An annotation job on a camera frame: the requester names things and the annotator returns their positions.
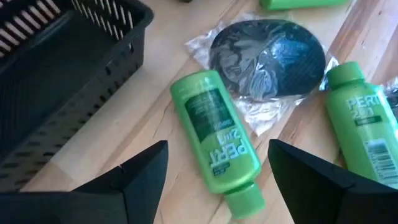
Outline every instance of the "black round object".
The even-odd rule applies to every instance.
[[[226,87],[255,101],[310,93],[325,66],[318,39],[284,20],[232,24],[217,35],[210,51],[210,67],[220,73]]]

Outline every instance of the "green shampoo bottle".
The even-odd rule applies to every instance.
[[[381,86],[356,62],[327,73],[326,107],[351,172],[398,189],[398,124]]]
[[[191,74],[170,92],[209,191],[224,195],[235,219],[263,209],[261,163],[218,73]]]
[[[348,0],[260,0],[268,10],[295,9],[304,7],[325,7],[344,4]]]

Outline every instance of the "light wood grain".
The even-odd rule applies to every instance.
[[[161,139],[170,159],[156,224],[224,224],[231,215],[223,199],[208,193],[185,133],[175,114],[169,86],[200,66],[184,43],[244,12],[258,11],[256,0],[143,0],[155,12],[146,33],[144,66],[24,188],[72,190],[138,154]],[[398,75],[396,0],[354,0],[323,9],[280,12],[308,27],[340,62],[357,60],[369,81]],[[326,93],[316,93],[291,109],[271,130],[257,137],[248,129],[261,161],[257,180],[267,208],[240,223],[293,223],[267,161],[268,141],[279,138],[328,161],[338,145],[324,109]]]

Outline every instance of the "bottle cap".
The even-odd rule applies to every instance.
[[[319,7],[343,4],[347,0],[260,0],[264,8],[270,10]]]
[[[234,219],[250,217],[262,210],[266,203],[257,184],[224,196]]]
[[[334,89],[338,85],[354,80],[364,80],[361,68],[357,62],[347,62],[332,68],[327,74],[329,86]]]

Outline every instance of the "black plastic basket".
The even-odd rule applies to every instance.
[[[152,18],[136,0],[0,0],[0,191],[23,187],[142,65]]]

